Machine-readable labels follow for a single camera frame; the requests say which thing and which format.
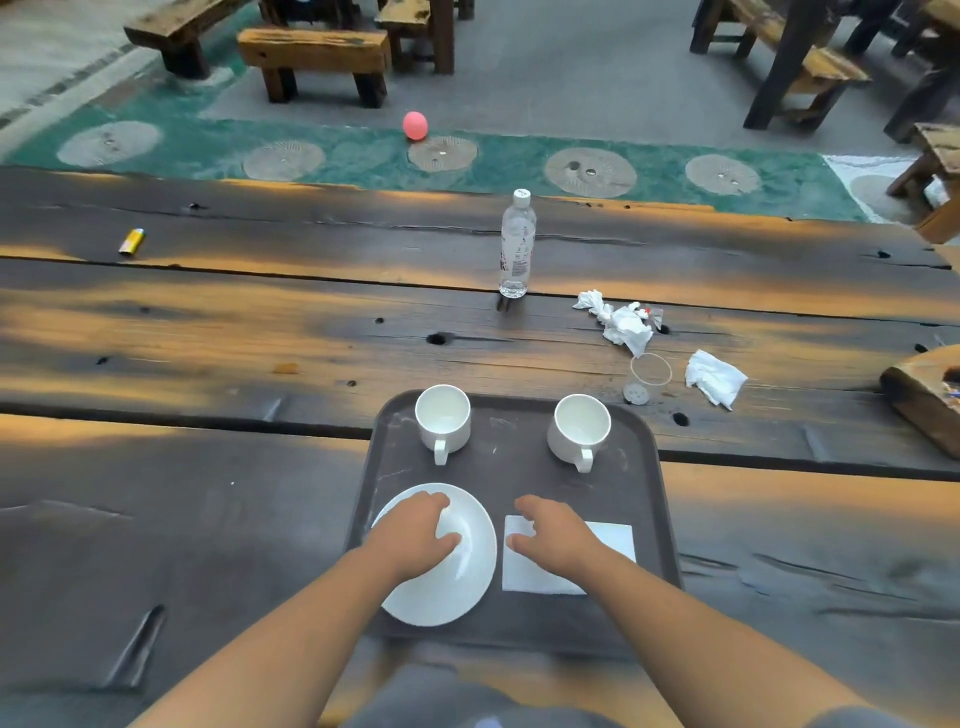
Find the concrete floor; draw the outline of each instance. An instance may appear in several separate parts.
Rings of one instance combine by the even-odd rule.
[[[0,6],[0,118],[40,106],[127,49],[123,24],[165,0],[11,0]]]
[[[302,75],[297,102],[273,106],[254,71],[204,115],[396,127],[406,110],[419,109],[438,129],[910,154],[882,127],[923,73],[918,60],[891,58],[890,43],[879,39],[864,61],[875,82],[848,91],[818,132],[798,133],[780,121],[767,132],[749,132],[741,124],[772,54],[759,45],[746,62],[735,61],[729,46],[716,46],[707,56],[690,54],[697,1],[478,0],[476,19],[457,24],[456,75],[435,77],[425,70],[393,75],[384,109],[317,103],[337,85],[352,83],[309,74]],[[122,48],[128,17],[162,2],[13,0],[0,7],[0,118],[11,109],[46,104],[59,93],[59,82],[71,84],[78,72]],[[365,15],[372,15],[374,2],[363,5]],[[111,72],[116,75],[109,66],[94,76]],[[945,120],[960,122],[960,104],[951,106]],[[22,133],[24,125],[19,126]]]

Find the forearm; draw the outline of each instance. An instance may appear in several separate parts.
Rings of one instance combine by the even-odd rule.
[[[685,728],[802,728],[860,697],[799,655],[603,546],[578,579]]]
[[[396,585],[364,549],[203,663],[131,728],[315,726],[357,641]]]

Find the pink ball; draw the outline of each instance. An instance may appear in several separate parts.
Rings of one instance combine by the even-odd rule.
[[[426,116],[419,111],[410,111],[403,117],[403,132],[411,141],[420,141],[426,137]]]

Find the wooden bench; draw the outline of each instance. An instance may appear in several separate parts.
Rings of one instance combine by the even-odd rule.
[[[409,61],[433,61],[437,73],[453,73],[453,7],[454,0],[377,0],[380,12],[376,27],[390,34],[390,52],[396,67]],[[473,13],[473,0],[460,0],[460,13],[469,8]],[[404,54],[400,49],[402,37],[427,37],[433,43],[433,56],[419,57]]]
[[[714,42],[738,43],[734,56],[747,58],[759,38],[769,48],[776,50],[783,37],[785,20],[763,0],[716,0],[717,5],[707,8],[697,19],[690,51],[706,53]],[[717,26],[721,22],[738,22],[745,26],[742,35],[719,36]],[[833,35],[835,26],[827,25],[817,38],[826,43]],[[843,91],[851,85],[865,85],[870,76],[856,63],[830,48],[817,45],[804,58],[803,70],[787,93],[812,94],[814,99],[807,109],[781,109],[779,115],[800,122],[809,129],[823,123],[830,109]]]
[[[133,45],[154,48],[163,65],[184,79],[205,79],[210,68],[200,46],[201,33],[250,0],[173,0],[124,26]]]
[[[267,96],[277,104],[297,95],[295,70],[351,73],[365,107],[379,109],[387,96],[390,67],[384,32],[248,28],[237,36],[244,63],[263,71]]]
[[[909,197],[930,209],[917,232],[931,243],[946,243],[960,235],[960,127],[948,124],[917,124],[924,153],[887,188],[891,197]],[[949,200],[933,209],[924,189],[939,177]]]

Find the white saucer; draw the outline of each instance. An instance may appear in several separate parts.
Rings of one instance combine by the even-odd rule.
[[[408,488],[383,506],[373,525],[419,491],[443,493],[450,498],[450,504],[440,514],[437,538],[456,531],[461,536],[460,544],[426,574],[390,592],[383,608],[407,624],[436,627],[462,617],[487,592],[496,568],[496,532],[480,501],[447,483],[423,483]]]

